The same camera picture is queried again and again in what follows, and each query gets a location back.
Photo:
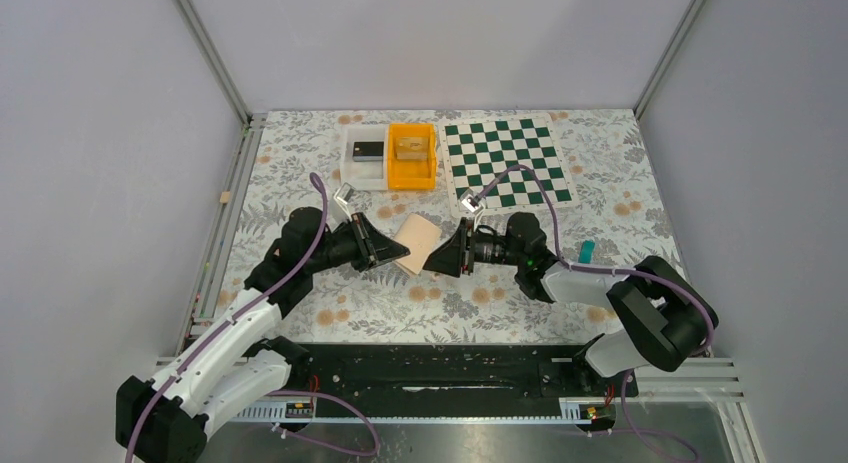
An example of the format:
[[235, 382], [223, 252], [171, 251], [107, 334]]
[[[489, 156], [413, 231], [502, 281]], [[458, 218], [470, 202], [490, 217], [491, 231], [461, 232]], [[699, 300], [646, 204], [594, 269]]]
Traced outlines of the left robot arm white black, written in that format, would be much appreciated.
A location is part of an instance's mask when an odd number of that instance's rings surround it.
[[308, 378], [310, 354], [285, 337], [268, 339], [313, 289], [319, 272], [364, 272], [409, 255], [361, 213], [330, 229], [324, 211], [294, 210], [245, 287], [211, 327], [147, 380], [116, 393], [115, 439], [126, 458], [195, 462], [211, 437], [260, 397]]

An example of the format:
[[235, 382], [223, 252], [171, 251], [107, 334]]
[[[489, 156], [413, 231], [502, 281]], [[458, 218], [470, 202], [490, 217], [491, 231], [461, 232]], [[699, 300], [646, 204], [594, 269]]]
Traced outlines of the beige leather card holder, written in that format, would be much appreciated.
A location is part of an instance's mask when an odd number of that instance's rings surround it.
[[412, 213], [400, 226], [394, 240], [409, 250], [407, 256], [401, 257], [396, 264], [409, 275], [418, 275], [430, 253], [438, 246], [441, 229], [424, 218]]

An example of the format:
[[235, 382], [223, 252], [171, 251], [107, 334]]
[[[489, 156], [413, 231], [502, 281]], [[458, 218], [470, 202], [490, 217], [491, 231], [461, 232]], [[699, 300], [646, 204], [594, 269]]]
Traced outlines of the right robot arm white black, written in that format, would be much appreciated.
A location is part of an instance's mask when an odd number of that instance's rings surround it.
[[502, 234], [462, 219], [424, 268], [459, 277], [479, 263], [515, 268], [514, 280], [531, 300], [612, 311], [621, 329], [595, 337], [576, 357], [602, 378], [643, 366], [674, 372], [709, 346], [718, 326], [715, 311], [666, 260], [649, 256], [632, 268], [563, 261], [531, 213], [511, 215]]

